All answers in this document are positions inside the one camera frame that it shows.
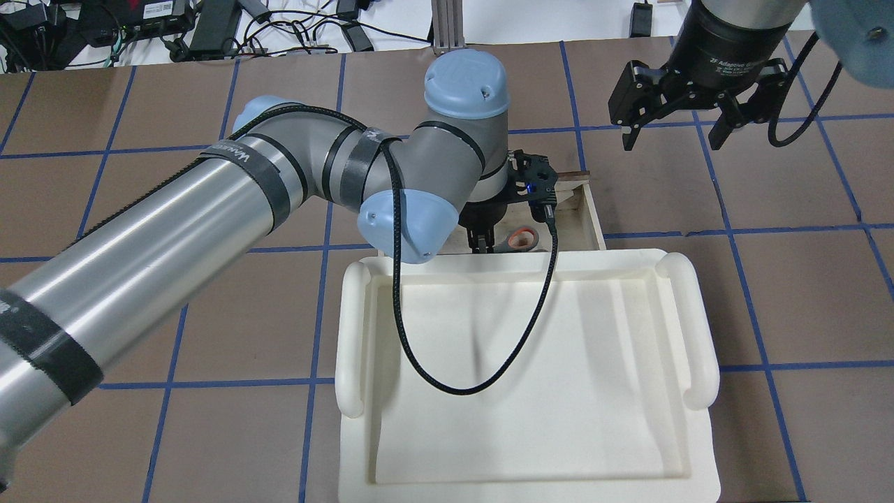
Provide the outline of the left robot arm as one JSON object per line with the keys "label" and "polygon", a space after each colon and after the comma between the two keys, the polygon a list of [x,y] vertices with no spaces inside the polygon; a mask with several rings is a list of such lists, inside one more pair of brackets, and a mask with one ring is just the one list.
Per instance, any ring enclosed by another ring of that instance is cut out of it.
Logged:
{"label": "left robot arm", "polygon": [[2,488],[14,462],[125,353],[310,198],[357,216],[400,261],[433,260],[467,203],[506,181],[508,74],[459,49],[424,77],[403,140],[320,106],[259,96],[233,133],[2,290]]}

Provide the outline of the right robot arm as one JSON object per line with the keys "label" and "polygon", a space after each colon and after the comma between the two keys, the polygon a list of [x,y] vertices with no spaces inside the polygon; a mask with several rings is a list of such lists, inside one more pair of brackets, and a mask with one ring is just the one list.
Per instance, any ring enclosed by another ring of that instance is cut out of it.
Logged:
{"label": "right robot arm", "polygon": [[[693,1],[668,61],[651,68],[629,61],[608,100],[624,150],[641,129],[679,110],[718,109],[709,144],[718,150],[732,131],[766,124],[774,147],[794,143],[817,118],[840,74],[874,88],[892,87],[891,1],[811,1],[814,33],[792,66],[773,52],[804,8],[803,1]],[[804,122],[778,136],[782,106],[818,41],[836,55],[829,82]]]}

